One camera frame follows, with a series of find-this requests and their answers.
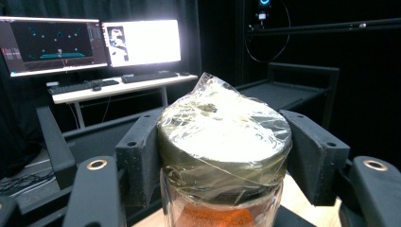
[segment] mouse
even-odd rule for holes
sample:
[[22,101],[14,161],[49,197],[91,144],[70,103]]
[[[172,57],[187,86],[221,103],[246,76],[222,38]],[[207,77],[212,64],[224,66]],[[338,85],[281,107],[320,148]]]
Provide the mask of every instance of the mouse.
[[98,92],[98,91],[101,90],[101,86],[100,86],[100,85],[95,85],[95,86],[92,88],[92,90],[93,90],[94,92]]

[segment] table surface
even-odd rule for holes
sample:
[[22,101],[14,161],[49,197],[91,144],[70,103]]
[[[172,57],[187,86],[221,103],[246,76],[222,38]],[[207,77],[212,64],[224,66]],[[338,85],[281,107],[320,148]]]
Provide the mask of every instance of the table surface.
[[[340,226],[340,200],[334,206],[314,206],[309,203],[295,181],[287,175],[284,179],[281,205],[318,227]],[[160,209],[133,225],[134,227],[165,227],[163,210]]]
[[111,86],[102,87],[100,91],[93,91],[92,89],[87,89],[83,91],[53,95],[52,97],[55,104],[80,102],[80,101],[101,98],[105,96],[116,96],[135,91],[164,87],[167,85],[181,83],[197,78],[198,77],[195,75],[189,75],[189,76],[177,76],[176,78],[154,79],[154,80],[147,80],[134,83],[123,83],[121,81],[121,78],[110,78],[118,81],[119,83]]

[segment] plastic wrap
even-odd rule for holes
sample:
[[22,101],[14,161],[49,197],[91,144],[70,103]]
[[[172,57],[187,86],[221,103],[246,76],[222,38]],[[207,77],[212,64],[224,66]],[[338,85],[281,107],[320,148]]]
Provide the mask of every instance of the plastic wrap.
[[282,186],[291,148],[286,119],[217,77],[203,74],[167,107],[158,133],[167,187],[194,203],[236,207]]

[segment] monitor screen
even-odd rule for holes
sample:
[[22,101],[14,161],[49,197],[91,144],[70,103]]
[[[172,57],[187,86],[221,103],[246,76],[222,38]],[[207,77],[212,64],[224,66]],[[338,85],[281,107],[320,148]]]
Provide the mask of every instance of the monitor screen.
[[12,78],[108,65],[96,19],[0,17],[0,31]]
[[102,29],[111,67],[181,59],[176,20],[107,22]]

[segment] black cable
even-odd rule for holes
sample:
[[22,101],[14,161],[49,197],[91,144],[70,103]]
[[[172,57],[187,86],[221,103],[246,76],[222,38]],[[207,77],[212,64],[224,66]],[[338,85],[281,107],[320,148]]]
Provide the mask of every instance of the black cable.
[[[286,6],[286,4],[284,3],[283,0],[280,0],[280,2],[281,2],[281,4],[283,5],[283,7],[284,7],[284,9],[286,10],[286,13],[287,13],[288,28],[291,28],[291,19],[289,18],[289,13],[288,13],[287,6]],[[276,55],[275,55],[271,60],[269,60],[269,61],[262,61],[262,60],[259,60],[258,58],[256,58],[256,57],[251,53],[251,51],[250,51],[250,49],[249,49],[249,47],[248,47],[247,39],[245,39],[245,48],[246,48],[246,50],[247,50],[247,52],[248,52],[248,55],[249,55],[249,56],[251,57],[251,59],[253,59],[254,61],[259,62],[259,63],[270,63],[270,62],[274,61],[275,59],[277,59],[277,57],[280,56],[281,53],[283,53],[283,51],[284,51],[284,50],[286,49],[286,47],[287,47],[288,42],[289,42],[289,34],[287,35],[287,40],[286,40],[286,43],[284,44],[283,48],[278,52],[278,54],[276,54]]]
[[79,129],[79,125],[78,125],[78,121],[77,121],[77,116],[75,115],[74,110],[73,110],[73,108],[71,107],[71,104],[69,104],[68,106],[70,107],[71,113],[73,114],[74,120],[76,121],[76,127],[77,127],[77,129]]
[[54,172],[50,171],[44,176],[38,174],[29,174],[20,178],[4,181],[0,183],[0,195],[17,197],[27,190],[31,190],[45,183],[48,183],[54,177]]
[[111,98],[112,98],[112,97],[109,96],[109,100],[107,101],[106,111],[104,111],[103,119],[101,120],[101,123],[104,122],[104,119],[106,118],[106,113],[107,113],[107,111],[109,111],[109,105],[110,105],[110,100],[111,100]]

